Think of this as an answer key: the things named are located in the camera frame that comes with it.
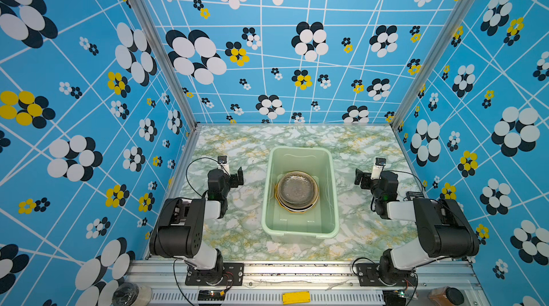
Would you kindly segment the light green plastic bin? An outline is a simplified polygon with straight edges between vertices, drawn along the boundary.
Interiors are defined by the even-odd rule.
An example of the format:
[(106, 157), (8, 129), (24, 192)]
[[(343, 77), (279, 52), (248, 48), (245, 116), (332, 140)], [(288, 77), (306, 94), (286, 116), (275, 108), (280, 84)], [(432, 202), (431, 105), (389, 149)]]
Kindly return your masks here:
[(262, 228), (276, 242), (318, 243), (340, 230), (333, 157), (320, 147), (270, 152)]

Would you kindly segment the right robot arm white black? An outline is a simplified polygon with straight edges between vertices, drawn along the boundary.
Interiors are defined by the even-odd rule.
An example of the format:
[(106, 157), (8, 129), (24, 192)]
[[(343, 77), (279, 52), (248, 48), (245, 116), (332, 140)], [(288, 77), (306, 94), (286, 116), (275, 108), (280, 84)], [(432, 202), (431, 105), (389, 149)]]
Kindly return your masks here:
[(392, 171), (355, 171), (355, 184), (372, 193), (371, 209), (384, 220), (415, 223), (417, 237), (400, 247), (387, 249), (379, 260), (378, 276), (386, 285), (411, 276), (421, 266), (445, 258), (478, 254), (480, 242), (455, 200), (423, 196), (397, 199), (398, 175)]

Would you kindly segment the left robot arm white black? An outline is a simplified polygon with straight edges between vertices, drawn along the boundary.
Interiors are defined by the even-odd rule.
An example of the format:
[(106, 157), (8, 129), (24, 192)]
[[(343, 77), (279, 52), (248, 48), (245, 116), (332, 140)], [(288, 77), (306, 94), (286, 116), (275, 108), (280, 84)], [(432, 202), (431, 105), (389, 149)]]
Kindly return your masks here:
[(221, 251), (204, 242), (202, 237), (205, 220), (225, 216), (229, 191), (244, 185), (243, 171), (240, 168), (235, 174), (229, 174), (223, 167), (210, 170), (207, 184), (206, 197), (176, 197), (164, 202), (150, 237), (150, 254), (183, 260), (198, 283), (234, 283), (234, 275), (243, 265), (225, 266)]

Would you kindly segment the black battery charger box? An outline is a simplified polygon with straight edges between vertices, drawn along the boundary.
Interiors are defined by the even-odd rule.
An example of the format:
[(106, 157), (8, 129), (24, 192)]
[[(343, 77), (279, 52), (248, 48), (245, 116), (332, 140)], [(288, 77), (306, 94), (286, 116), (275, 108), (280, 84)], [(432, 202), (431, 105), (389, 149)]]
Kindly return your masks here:
[(405, 194), (405, 201), (412, 201), (416, 198), (425, 198), (424, 194), (421, 193), (421, 192), (411, 192), (411, 191), (408, 191), (406, 194)]

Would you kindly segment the brown jar black lid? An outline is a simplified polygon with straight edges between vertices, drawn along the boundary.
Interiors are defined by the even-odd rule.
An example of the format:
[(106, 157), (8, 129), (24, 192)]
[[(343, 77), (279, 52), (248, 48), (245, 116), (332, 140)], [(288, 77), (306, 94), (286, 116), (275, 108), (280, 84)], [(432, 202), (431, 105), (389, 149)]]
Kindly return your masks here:
[(463, 293), (455, 287), (439, 287), (430, 291), (429, 300), (439, 306), (458, 306), (465, 302)]

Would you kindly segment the clear tape roll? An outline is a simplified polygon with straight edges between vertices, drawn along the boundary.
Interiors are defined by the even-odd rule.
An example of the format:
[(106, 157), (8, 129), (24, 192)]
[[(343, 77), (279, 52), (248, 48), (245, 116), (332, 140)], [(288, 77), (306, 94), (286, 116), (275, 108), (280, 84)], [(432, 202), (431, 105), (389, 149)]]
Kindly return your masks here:
[(152, 299), (151, 287), (137, 283), (123, 283), (114, 292), (113, 306), (148, 306)]

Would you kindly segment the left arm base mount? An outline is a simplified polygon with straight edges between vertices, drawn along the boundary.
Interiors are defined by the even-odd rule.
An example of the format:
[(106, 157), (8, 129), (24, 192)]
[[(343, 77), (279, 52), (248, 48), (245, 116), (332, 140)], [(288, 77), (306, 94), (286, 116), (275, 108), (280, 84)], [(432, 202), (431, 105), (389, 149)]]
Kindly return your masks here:
[(232, 287), (241, 286), (244, 277), (243, 263), (224, 263), (212, 270), (197, 270), (188, 267), (186, 286)]

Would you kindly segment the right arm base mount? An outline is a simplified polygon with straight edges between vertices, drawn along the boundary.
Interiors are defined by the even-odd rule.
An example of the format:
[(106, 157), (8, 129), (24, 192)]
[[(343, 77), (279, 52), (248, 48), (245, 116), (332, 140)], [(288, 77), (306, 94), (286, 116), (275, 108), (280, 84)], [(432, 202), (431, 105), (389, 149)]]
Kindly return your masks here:
[(357, 276), (361, 287), (415, 287), (417, 277), (410, 271), (384, 271), (379, 264), (356, 263), (352, 271)]

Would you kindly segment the aluminium front rail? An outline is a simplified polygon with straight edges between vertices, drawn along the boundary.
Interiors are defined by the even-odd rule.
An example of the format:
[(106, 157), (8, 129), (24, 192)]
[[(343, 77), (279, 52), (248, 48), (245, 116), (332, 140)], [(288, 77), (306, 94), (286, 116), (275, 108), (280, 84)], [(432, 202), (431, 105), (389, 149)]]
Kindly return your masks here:
[(171, 260), (135, 262), (127, 281), (151, 287), (151, 305), (282, 305), (283, 295), (307, 292), (310, 305), (384, 305), (390, 293), (403, 297), (406, 305), (431, 305), (431, 290), (455, 287), (465, 305), (489, 305), (488, 298), (466, 262), (442, 261), (417, 269), (416, 279), (395, 286), (361, 286), (347, 261), (244, 263), (237, 274), (241, 285), (233, 286), (224, 300), (202, 295), (205, 287), (186, 286), (187, 267)]

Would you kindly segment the yellow tag on rail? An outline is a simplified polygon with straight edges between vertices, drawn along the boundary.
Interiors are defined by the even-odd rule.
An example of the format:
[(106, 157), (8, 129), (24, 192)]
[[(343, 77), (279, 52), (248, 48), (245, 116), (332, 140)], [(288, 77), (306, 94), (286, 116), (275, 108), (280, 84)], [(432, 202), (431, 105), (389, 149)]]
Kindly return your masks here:
[(291, 292), (282, 295), (283, 305), (294, 305), (311, 302), (310, 292)]

